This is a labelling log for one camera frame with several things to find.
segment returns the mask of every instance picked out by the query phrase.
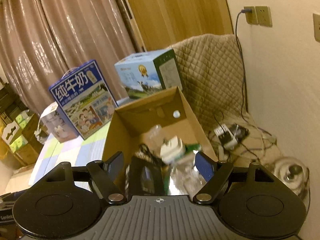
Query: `open cardboard box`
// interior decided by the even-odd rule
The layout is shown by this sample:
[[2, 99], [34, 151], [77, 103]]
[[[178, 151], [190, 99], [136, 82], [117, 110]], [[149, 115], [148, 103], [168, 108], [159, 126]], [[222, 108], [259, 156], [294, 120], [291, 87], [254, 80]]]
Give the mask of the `open cardboard box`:
[[[173, 117], [178, 110], [180, 117]], [[124, 153], [125, 166], [130, 164], [132, 155], [139, 144], [146, 143], [146, 133], [155, 125], [161, 125], [171, 139], [175, 135], [185, 144], [200, 143], [202, 151], [217, 161], [212, 146], [183, 93], [178, 87], [163, 90], [117, 108], [113, 114], [105, 142], [102, 160], [106, 161], [117, 151]], [[115, 183], [124, 188], [124, 172]]]

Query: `black circular cover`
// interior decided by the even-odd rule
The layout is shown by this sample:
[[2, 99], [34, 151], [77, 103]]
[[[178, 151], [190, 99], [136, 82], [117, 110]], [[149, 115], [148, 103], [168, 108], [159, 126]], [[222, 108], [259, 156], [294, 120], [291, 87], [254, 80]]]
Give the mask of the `black circular cover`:
[[100, 215], [99, 198], [74, 185], [58, 185], [47, 182], [18, 198], [12, 213], [22, 232], [36, 238], [66, 238], [95, 222]]
[[269, 239], [296, 233], [305, 220], [305, 206], [284, 184], [286, 188], [274, 183], [254, 182], [228, 192], [219, 203], [221, 218], [247, 237]]

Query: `gray ribbed surface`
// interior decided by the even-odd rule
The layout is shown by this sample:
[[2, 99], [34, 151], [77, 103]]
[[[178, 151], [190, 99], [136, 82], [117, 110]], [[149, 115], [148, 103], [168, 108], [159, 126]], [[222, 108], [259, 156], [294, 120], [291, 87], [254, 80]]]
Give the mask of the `gray ribbed surface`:
[[187, 196], [161, 198], [158, 203], [159, 197], [134, 196], [125, 205], [109, 207], [97, 224], [70, 240], [247, 239], [226, 228], [211, 208], [194, 205]]

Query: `floor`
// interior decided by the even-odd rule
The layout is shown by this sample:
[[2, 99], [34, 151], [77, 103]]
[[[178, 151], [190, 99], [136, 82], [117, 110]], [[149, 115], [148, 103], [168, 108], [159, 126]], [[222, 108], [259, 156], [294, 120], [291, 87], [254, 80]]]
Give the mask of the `floor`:
[[29, 188], [30, 186], [28, 185], [28, 183], [29, 183], [29, 179], [32, 171], [33, 171], [33, 166], [25, 168], [24, 170], [21, 170], [17, 174], [13, 174], [9, 180], [9, 183], [5, 189], [4, 194], [21, 191]]

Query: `blue milk box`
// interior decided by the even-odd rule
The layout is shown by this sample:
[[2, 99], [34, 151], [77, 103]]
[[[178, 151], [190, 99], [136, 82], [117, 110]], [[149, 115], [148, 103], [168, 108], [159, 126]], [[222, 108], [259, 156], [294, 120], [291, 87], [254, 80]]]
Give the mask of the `blue milk box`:
[[109, 122], [117, 107], [95, 60], [76, 68], [49, 90], [83, 139]]
[[182, 90], [173, 49], [134, 53], [117, 62], [115, 68], [132, 99], [173, 86]]

